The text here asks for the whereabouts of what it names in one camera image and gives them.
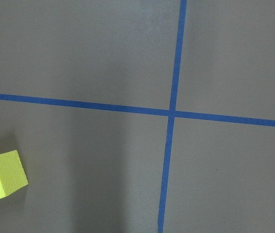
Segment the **yellow foam block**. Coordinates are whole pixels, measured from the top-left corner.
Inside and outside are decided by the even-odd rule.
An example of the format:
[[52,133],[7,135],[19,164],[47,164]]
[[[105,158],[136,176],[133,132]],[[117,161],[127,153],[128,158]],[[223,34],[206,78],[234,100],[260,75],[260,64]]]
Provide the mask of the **yellow foam block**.
[[28,184],[17,150],[0,154],[0,199]]

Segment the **blue tape line crosswise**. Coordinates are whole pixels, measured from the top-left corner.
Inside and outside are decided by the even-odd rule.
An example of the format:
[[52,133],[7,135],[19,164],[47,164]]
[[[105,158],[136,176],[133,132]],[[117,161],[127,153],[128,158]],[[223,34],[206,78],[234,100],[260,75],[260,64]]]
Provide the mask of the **blue tape line crosswise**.
[[165,117],[173,116],[178,118],[199,119],[199,120],[275,127],[275,120],[240,117],[240,116],[226,116],[226,115],[195,113],[195,112],[185,112],[185,111],[176,111],[176,110],[172,111],[172,110],[166,110],[166,109],[112,105],[112,104],[92,103],[92,102],[74,101],[74,100],[60,100],[60,99],[29,97],[29,96],[10,95],[10,94],[0,94],[0,100],[65,106],[65,107],[76,107],[76,108],[85,108],[85,109],[96,109],[96,110],[114,111],[114,112],[145,114],[145,115],[153,115],[153,116],[165,116]]

